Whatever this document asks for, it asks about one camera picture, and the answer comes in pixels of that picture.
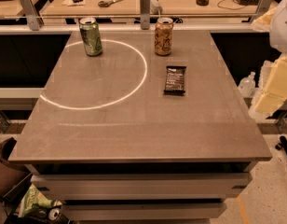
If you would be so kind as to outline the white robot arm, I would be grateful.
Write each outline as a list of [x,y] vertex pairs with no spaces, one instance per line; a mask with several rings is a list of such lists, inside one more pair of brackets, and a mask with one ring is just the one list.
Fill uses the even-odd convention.
[[287,53],[287,0],[281,0],[273,14],[270,45],[280,52]]

